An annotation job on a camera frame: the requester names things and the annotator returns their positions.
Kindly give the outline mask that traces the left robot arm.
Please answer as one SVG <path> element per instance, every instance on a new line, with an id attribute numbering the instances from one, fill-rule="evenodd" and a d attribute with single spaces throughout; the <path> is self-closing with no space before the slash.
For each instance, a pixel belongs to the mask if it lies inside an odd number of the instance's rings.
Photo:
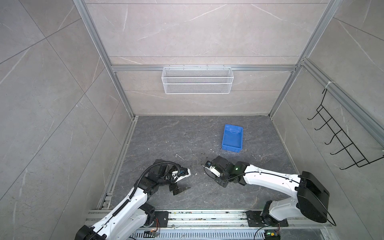
<path id="1" fill-rule="evenodd" d="M 76 233 L 76 240 L 126 240 L 142 226 L 149 227 L 155 220 L 155 208 L 148 199 L 161 186 L 176 191 L 177 182 L 191 175 L 191 170 L 180 164 L 156 160 L 146 168 L 128 195 L 105 217 L 91 227 L 84 225 Z"/>

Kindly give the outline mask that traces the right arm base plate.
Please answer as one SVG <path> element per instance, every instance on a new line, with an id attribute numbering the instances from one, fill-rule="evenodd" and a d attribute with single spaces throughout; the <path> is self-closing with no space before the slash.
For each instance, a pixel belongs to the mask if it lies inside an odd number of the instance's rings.
<path id="1" fill-rule="evenodd" d="M 245 211 L 249 227 L 288 227 L 286 219 L 278 221 L 262 211 Z"/>

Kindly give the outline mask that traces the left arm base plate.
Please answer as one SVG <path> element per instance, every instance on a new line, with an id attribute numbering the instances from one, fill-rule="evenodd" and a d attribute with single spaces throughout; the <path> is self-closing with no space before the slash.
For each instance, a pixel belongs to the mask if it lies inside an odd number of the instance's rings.
<path id="1" fill-rule="evenodd" d="M 148 227 L 150 228 L 166 228 L 169 221 L 169 212 L 167 211 L 155 211 L 150 214 L 150 220 Z"/>

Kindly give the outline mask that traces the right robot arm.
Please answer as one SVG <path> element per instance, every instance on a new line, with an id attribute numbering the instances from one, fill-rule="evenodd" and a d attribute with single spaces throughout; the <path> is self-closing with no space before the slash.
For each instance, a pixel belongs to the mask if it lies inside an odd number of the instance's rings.
<path id="1" fill-rule="evenodd" d="M 224 188 L 229 183 L 238 183 L 242 186 L 261 186 L 287 195 L 287 199 L 266 202 L 256 217 L 266 226 L 279 225 L 286 219 L 296 217 L 321 224 L 330 223 L 334 227 L 337 225 L 328 211 L 329 191 L 310 172 L 303 171 L 300 175 L 278 173 L 246 162 L 233 164 L 220 156 L 207 161 L 204 168 Z"/>

